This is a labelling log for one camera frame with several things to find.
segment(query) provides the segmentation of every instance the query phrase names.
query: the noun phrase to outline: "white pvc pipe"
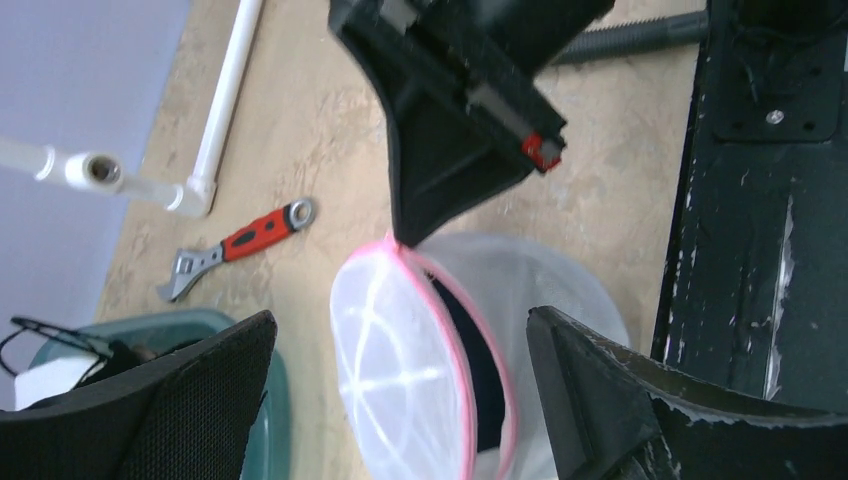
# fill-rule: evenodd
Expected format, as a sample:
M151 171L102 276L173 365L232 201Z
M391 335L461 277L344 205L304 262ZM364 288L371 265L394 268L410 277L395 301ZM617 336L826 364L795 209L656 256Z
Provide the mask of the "white pvc pipe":
M185 185L171 185L128 174L119 159L97 152L67 153L50 145L30 145L0 136L0 166L13 168L76 190L153 202L166 210L202 217L215 198L218 165L236 96L247 64L262 0L241 0L194 171Z
M179 206L200 211L202 199L183 185L170 185L128 174L121 161L106 153L68 153L51 145L31 145L0 137L0 165L29 173L38 181L84 192L125 195L167 210Z
M202 211L192 211L193 208L178 205L174 210L180 213L204 216L209 213L212 206L224 141L230 128L236 96L241 86L247 54L253 42L261 8L262 0L241 0L239 3L230 43L227 45L227 53L224 55L224 63L221 66L221 75L218 77L218 86L212 97L212 106L209 109L206 128L200 141L197 161L194 171L186 182L188 189L197 193L203 200Z

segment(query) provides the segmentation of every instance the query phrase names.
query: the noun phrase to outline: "screw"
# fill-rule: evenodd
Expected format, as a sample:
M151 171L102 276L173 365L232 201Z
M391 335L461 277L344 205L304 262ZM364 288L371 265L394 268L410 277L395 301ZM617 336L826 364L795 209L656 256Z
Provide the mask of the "screw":
M766 122L771 125L777 125L786 118L786 115L780 110L772 110L766 115Z

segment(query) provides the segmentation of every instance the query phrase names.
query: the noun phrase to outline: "white mesh laundry bag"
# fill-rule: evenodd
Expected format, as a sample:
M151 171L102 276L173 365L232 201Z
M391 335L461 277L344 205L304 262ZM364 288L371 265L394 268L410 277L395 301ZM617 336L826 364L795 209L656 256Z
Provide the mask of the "white mesh laundry bag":
M497 449L477 453L469 360L428 275L459 301L491 351L505 407ZM528 311L544 305L629 346L598 280L527 240L444 234L411 250L388 238L351 256L330 311L339 390L375 480L556 477L525 336Z

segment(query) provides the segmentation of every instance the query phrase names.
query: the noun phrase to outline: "adjustable wrench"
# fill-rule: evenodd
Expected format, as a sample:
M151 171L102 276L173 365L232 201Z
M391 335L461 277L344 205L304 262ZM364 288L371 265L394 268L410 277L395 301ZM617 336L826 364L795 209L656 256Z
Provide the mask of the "adjustable wrench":
M308 227L313 220L315 208L312 200L301 198L257 218L208 250L181 248L174 258L170 282L156 287L156 291L166 302L181 300L200 277L212 268L262 251Z

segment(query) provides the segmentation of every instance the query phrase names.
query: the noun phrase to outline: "black metal plate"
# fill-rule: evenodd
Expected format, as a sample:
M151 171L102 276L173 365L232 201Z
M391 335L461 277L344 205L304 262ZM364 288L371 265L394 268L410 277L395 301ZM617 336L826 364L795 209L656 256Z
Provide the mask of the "black metal plate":
M744 108L720 94L730 4L712 2L699 58L652 356L750 395L848 412L846 35L805 53L839 89L797 107L835 109L832 131L731 136L728 113Z
M732 49L734 36L727 32L721 43L724 54L720 57L721 76L716 85L720 121L713 125L719 139L786 143L823 142L833 136L839 118L836 99L842 84L845 37L833 35L798 53L785 69L775 72L772 81L781 85L780 90L792 91L794 95L763 96L755 104L739 59L750 58L751 49L745 49L740 42ZM772 111L784 113L783 120L776 125L766 121Z

